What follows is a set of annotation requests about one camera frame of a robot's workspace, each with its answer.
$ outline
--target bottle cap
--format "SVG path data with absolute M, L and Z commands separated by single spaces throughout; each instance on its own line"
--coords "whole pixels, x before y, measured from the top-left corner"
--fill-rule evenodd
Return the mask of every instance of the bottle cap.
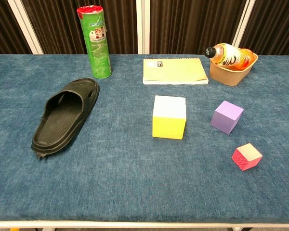
M 216 49 L 214 47 L 207 47 L 205 56 L 208 58 L 213 58 L 216 54 Z

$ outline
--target plastic bottle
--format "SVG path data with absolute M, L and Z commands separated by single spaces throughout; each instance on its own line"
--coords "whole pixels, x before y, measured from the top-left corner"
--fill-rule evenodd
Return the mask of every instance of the plastic bottle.
M 251 50 L 236 48 L 227 43 L 207 47 L 205 55 L 214 64 L 236 71 L 244 70 L 255 60 Z

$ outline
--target notebook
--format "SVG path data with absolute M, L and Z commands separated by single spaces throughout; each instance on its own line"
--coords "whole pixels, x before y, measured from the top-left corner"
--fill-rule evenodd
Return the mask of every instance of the notebook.
M 199 58 L 144 59 L 144 84 L 208 84 Z

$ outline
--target brown bowl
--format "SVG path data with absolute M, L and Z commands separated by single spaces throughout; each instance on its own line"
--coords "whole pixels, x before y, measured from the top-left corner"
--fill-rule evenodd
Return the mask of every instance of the brown bowl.
M 254 53 L 256 59 L 252 64 L 243 71 L 232 71 L 220 66 L 215 65 L 210 61 L 210 77 L 228 86 L 237 85 L 247 74 L 250 72 L 252 66 L 258 60 L 258 55 Z

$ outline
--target red lid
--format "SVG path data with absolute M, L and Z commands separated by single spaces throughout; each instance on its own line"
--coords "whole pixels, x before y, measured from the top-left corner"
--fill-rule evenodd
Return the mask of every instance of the red lid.
M 94 5 L 91 5 L 91 6 L 81 6 L 77 9 L 77 13 L 78 13 L 78 16 L 79 18 L 82 19 L 82 15 L 84 13 L 99 13 L 103 11 L 103 8 L 101 6 L 94 6 Z

